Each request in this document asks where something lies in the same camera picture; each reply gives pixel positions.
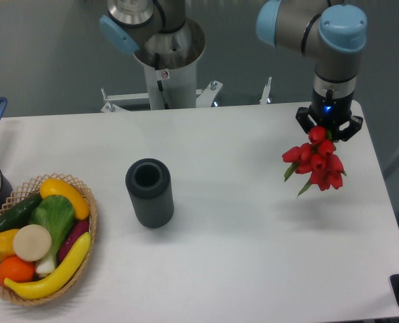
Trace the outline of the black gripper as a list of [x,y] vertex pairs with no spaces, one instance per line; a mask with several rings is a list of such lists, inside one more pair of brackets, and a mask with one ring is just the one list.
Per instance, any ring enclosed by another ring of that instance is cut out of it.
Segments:
[[347,96],[336,97],[332,89],[325,94],[319,94],[315,90],[312,96],[312,105],[299,107],[295,118],[305,134],[320,125],[328,130],[332,129],[334,142],[347,142],[356,135],[363,126],[363,117],[351,116],[351,102],[354,92]]

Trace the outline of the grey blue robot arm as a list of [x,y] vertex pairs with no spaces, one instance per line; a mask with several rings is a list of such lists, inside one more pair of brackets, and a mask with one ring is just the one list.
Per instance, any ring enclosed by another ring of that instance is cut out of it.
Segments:
[[[184,1],[109,1],[100,18],[105,38],[143,66],[154,110],[210,106],[215,94],[196,90],[196,64],[205,49],[202,28],[186,16]],[[314,125],[348,141],[363,119],[351,112],[367,18],[343,1],[268,1],[256,20],[257,37],[316,63],[312,100],[298,109],[305,132]]]

